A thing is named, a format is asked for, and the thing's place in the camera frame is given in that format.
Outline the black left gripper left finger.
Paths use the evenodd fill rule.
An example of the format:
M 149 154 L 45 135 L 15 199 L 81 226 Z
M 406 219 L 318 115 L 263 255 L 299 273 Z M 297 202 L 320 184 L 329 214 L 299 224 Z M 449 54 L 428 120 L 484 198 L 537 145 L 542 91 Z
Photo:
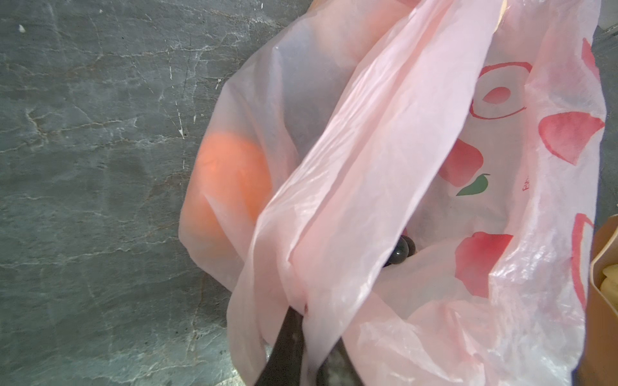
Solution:
M 303 356 L 303 316 L 289 307 L 267 365 L 255 386 L 299 386 Z

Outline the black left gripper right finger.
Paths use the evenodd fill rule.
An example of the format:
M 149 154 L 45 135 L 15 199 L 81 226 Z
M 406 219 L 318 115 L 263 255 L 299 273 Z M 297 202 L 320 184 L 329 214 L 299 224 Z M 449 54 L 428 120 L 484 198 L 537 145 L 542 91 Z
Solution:
M 315 383 L 318 386 L 363 386 L 344 345 L 339 339 L 320 366 Z

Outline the orange fake fruit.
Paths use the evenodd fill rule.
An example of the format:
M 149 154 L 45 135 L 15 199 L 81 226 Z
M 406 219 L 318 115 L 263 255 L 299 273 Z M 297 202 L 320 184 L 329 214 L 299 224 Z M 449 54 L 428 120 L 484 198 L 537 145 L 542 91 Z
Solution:
M 217 244 L 250 238 L 271 193 L 264 150 L 239 134 L 211 133 L 202 141 L 192 171 L 180 217 L 182 233 Z

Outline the pink plastic bag fruit print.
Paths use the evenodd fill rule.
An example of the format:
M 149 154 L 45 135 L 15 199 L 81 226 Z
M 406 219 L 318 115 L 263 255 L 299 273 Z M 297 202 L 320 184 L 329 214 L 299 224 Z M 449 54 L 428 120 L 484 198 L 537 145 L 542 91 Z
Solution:
M 364 385 L 571 384 L 607 113 L 601 9 L 315 1 L 227 80 L 204 138 L 258 144 L 271 197 L 250 238 L 179 237 L 232 293 L 245 384 L 289 307 L 300 385 L 339 339 Z M 416 254 L 384 267 L 402 235 Z

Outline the pink scalloped plate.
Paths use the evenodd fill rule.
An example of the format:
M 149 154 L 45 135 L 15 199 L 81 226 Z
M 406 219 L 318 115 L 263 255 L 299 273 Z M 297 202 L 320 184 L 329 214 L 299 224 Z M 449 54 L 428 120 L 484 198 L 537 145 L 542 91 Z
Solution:
M 617 216 L 601 226 L 592 243 L 584 353 L 576 385 L 617 384 L 617 297 L 608 297 L 608 277 L 617 273 Z

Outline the beige fake fruit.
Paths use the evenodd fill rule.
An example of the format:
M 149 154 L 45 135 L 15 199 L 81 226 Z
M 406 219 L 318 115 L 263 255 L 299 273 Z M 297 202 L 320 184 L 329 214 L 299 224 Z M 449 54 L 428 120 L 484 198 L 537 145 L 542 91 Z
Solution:
M 618 264 L 608 265 L 602 271 L 604 279 L 600 292 L 615 310 L 618 310 Z

